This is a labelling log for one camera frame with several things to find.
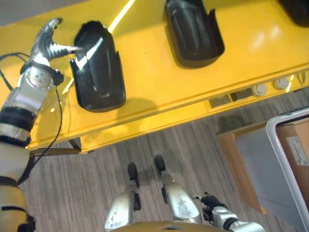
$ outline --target silver robot leg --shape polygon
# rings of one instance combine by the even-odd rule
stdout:
[[[127,167],[130,181],[123,193],[113,201],[105,220],[104,229],[113,231],[132,223],[134,211],[141,209],[140,197],[136,193],[139,188],[137,169],[134,163]]]
[[[157,155],[155,165],[163,183],[162,195],[172,213],[173,220],[203,224],[202,217],[192,197],[166,171],[163,158]]]

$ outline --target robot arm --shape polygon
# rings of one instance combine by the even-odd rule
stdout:
[[[195,195],[194,198],[206,205],[206,208],[203,209],[204,219],[211,222],[216,228],[233,232],[266,232],[256,222],[239,220],[236,214],[230,211],[215,196],[199,197]]]
[[[27,64],[21,69],[17,88],[13,89],[0,111],[0,227],[2,232],[32,232],[34,218],[27,213],[27,204],[18,185],[25,181],[33,167],[25,147],[30,131],[48,91],[63,82],[63,75],[50,68],[49,61],[72,54],[78,47],[59,45],[52,36],[62,22],[55,18],[38,33]]]

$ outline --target wire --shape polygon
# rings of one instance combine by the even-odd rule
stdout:
[[[0,69],[0,75],[5,83],[5,85],[7,86],[7,88],[12,91],[13,87],[10,85],[10,82],[5,78],[4,73],[1,71]]]
[[[23,56],[26,56],[28,58],[30,58],[30,56],[26,53],[23,53],[23,52],[13,52],[13,53],[8,53],[8,54],[5,54],[5,55],[1,55],[0,56],[0,61],[2,61],[3,59],[7,58],[7,57],[13,57],[13,56],[19,56],[19,55],[23,55]]]
[[[23,62],[26,63],[27,61],[20,55],[26,56],[28,58],[30,57],[29,55],[22,53],[22,52],[14,52],[14,53],[9,53],[9,54],[5,54],[5,55],[0,56],[0,61],[4,60],[7,57],[14,57],[15,56],[15,57],[20,58]],[[11,91],[13,89],[13,87],[11,86],[10,82],[6,79],[4,73],[1,71],[1,69],[0,69],[0,75],[3,78],[3,81],[4,81],[5,85],[7,86],[7,88]]]
[[[61,126],[62,126],[62,108],[61,108],[61,102],[60,102],[60,97],[58,94],[58,90],[56,87],[56,94],[57,94],[57,99],[58,99],[58,104],[59,104],[59,109],[60,109],[60,125],[59,125],[59,129],[57,132],[57,135],[55,136],[54,140],[50,143],[50,145],[42,152],[42,154],[37,158],[37,160],[34,162],[34,164],[32,165],[31,169],[34,168],[34,166],[38,163],[38,161],[46,154],[46,152],[48,151],[48,149],[54,144],[54,142],[57,140],[60,131],[61,131]]]

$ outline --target gray striped carpet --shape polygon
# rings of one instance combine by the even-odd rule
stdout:
[[[136,139],[89,155],[45,157],[22,184],[39,232],[102,232],[109,206],[126,184],[126,166],[140,175],[142,210],[134,221],[170,220],[153,157],[161,154],[174,179],[191,193],[208,191],[241,219],[269,232],[299,232],[275,216],[244,205],[221,154],[216,134],[309,106],[309,89],[254,103]],[[242,120],[230,120],[233,117]]]

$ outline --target yellow tabletop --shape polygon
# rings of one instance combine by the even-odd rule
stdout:
[[[199,69],[180,67],[173,58],[166,33],[164,0],[131,0],[131,7],[113,30],[126,85],[127,101],[119,109],[92,113],[81,108],[75,88],[62,95],[63,125],[59,141],[79,137],[95,130],[135,121],[174,110],[257,83],[267,82],[308,68],[308,28],[297,26],[276,1],[206,0],[207,10],[217,8],[218,25],[225,44],[224,54],[213,64]],[[73,44],[82,23],[99,20],[109,26],[126,5],[125,0],[98,0],[79,3],[28,18],[0,28],[0,54],[29,53],[40,27],[61,16],[64,22],[54,40]],[[10,83],[16,83],[22,63],[15,58],[0,64]],[[52,67],[72,77],[68,58],[52,62]],[[0,102],[9,91],[0,83]],[[31,132],[30,147],[49,143],[59,125],[55,92],[44,103]]]

